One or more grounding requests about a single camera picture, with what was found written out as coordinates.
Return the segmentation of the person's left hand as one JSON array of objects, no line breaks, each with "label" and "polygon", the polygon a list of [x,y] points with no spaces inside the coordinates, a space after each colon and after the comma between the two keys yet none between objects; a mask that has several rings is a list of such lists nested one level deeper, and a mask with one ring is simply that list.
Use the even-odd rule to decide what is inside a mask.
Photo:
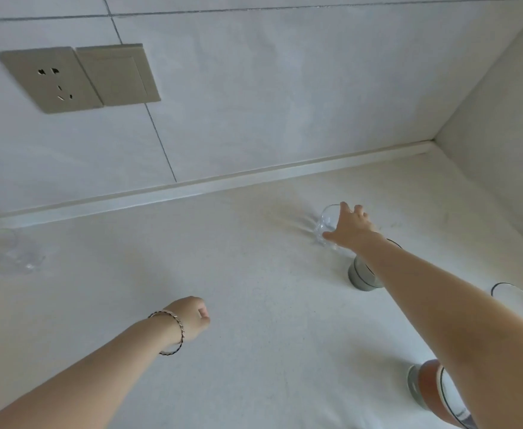
[{"label": "person's left hand", "polygon": [[208,327],[200,327],[198,319],[198,305],[205,304],[204,300],[196,296],[188,296],[178,299],[165,307],[165,310],[171,312],[176,316],[177,322],[181,324],[184,330],[184,338],[181,338],[181,330],[179,334],[174,334],[174,343],[192,341],[204,332]]}]

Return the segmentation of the person's right hand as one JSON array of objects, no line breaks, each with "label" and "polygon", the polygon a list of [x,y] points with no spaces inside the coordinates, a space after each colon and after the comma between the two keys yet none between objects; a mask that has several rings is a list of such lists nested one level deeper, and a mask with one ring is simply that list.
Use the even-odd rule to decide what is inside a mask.
[{"label": "person's right hand", "polygon": [[340,216],[336,230],[340,232],[340,241],[335,243],[355,253],[372,241],[384,240],[371,222],[362,205],[353,208],[346,202],[340,202]]}]

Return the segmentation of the small clear drinking glass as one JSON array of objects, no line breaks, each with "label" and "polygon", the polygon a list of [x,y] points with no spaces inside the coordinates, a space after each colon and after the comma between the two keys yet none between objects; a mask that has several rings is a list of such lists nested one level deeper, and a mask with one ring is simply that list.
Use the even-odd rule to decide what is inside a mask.
[{"label": "small clear drinking glass", "polygon": [[320,245],[348,256],[351,254],[351,251],[323,238],[323,233],[336,230],[340,216],[340,209],[340,204],[338,203],[327,206],[322,211],[320,218],[317,220],[314,233],[315,238]]}]

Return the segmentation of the person's right forearm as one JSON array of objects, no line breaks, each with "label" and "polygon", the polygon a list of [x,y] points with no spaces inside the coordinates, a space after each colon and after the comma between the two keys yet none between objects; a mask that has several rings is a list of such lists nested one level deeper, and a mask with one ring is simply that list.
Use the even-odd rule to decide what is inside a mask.
[{"label": "person's right forearm", "polygon": [[523,429],[523,318],[378,233],[358,232],[350,247],[449,373],[479,429]]}]

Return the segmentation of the person's left forearm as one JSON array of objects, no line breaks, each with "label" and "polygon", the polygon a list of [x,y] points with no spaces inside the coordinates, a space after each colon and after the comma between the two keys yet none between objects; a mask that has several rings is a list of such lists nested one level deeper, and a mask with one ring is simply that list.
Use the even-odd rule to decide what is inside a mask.
[{"label": "person's left forearm", "polygon": [[0,410],[0,429],[106,429],[157,357],[184,330],[167,310],[153,313]]}]

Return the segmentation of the brown and grey ceramic cup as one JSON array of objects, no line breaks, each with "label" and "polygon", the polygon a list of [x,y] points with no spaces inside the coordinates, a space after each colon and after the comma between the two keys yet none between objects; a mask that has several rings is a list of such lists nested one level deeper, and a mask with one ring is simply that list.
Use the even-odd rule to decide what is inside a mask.
[{"label": "brown and grey ceramic cup", "polygon": [[461,429],[478,429],[450,374],[437,359],[411,366],[407,386],[422,409]]}]

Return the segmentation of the dark-rimmed clear glass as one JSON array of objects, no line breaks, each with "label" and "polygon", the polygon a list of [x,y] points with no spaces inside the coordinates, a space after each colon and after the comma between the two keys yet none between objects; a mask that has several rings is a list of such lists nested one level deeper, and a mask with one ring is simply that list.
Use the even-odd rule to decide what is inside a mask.
[{"label": "dark-rimmed clear glass", "polygon": [[523,290],[508,282],[496,283],[490,290],[496,300],[523,318]]}]

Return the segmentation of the clear glass bowl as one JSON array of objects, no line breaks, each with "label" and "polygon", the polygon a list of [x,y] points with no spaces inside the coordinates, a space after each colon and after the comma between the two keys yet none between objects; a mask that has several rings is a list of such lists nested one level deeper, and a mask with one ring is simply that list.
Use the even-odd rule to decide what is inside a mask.
[{"label": "clear glass bowl", "polygon": [[0,274],[29,274],[43,265],[39,245],[17,230],[0,229]]}]

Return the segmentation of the beige wall switch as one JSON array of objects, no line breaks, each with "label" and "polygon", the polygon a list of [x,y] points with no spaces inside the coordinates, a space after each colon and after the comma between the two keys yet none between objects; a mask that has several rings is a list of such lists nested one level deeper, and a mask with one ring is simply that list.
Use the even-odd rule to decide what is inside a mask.
[{"label": "beige wall switch", "polygon": [[104,106],[161,100],[141,43],[79,47],[75,52]]}]

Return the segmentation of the beige wall power socket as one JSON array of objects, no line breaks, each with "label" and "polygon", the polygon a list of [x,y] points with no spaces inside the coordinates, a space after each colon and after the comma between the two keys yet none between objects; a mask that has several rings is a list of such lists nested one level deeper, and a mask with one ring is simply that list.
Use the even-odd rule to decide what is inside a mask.
[{"label": "beige wall power socket", "polygon": [[0,62],[45,114],[103,107],[72,47],[2,51]]}]

